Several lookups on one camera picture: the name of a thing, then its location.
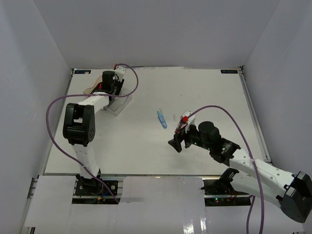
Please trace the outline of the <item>red ink gel pen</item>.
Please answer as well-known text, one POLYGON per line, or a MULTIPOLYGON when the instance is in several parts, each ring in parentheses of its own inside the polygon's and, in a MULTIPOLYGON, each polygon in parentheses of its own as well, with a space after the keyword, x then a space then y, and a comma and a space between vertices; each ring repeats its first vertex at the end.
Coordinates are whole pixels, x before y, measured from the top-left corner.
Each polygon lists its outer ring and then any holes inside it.
POLYGON ((179 122, 178 122, 178 125, 177 125, 176 129, 175 129, 175 133, 178 133, 178 132, 180 131, 180 129, 181 129, 181 127, 183 126, 183 124, 184 124, 183 118, 181 118, 181 119, 179 120, 179 122))

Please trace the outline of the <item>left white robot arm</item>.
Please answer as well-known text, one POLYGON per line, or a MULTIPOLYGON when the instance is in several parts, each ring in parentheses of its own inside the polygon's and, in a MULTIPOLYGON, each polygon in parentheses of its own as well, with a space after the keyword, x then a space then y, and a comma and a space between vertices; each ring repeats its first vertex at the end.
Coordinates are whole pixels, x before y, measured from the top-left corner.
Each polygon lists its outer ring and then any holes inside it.
POLYGON ((76 178, 94 195, 103 189, 103 182, 94 177, 99 177, 100 168, 90 145, 96 134, 95 114, 114 100, 103 94, 120 95, 125 72, 125 68, 120 66, 104 71, 95 84, 83 92, 90 97, 79 103, 66 105, 63 136, 72 145, 77 160, 81 162, 80 173, 76 178))

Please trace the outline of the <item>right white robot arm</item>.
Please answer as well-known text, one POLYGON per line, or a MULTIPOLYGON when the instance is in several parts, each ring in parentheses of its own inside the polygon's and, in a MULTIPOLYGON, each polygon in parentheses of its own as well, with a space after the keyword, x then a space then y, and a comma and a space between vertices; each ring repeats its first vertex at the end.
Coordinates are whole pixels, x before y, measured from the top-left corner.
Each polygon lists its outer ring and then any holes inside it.
POLYGON ((223 138, 212 122, 195 126, 178 125, 169 140, 177 152, 181 143, 208 150, 210 156, 228 169, 219 179, 221 191, 248 193, 277 206, 290 219, 305 223, 312 211, 312 180, 305 172, 296 174, 283 171, 260 159, 252 159, 239 145, 223 138))

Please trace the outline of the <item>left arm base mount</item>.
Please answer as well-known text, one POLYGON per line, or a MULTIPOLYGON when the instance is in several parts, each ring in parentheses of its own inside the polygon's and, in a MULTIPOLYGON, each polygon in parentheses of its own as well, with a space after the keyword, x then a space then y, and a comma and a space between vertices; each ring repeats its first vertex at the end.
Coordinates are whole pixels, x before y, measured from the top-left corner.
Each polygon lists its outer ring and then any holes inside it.
POLYGON ((94 178, 84 178, 76 174, 76 183, 72 198, 73 204, 91 204, 91 205, 115 205, 118 195, 117 180, 103 180, 100 175, 97 181, 94 178))

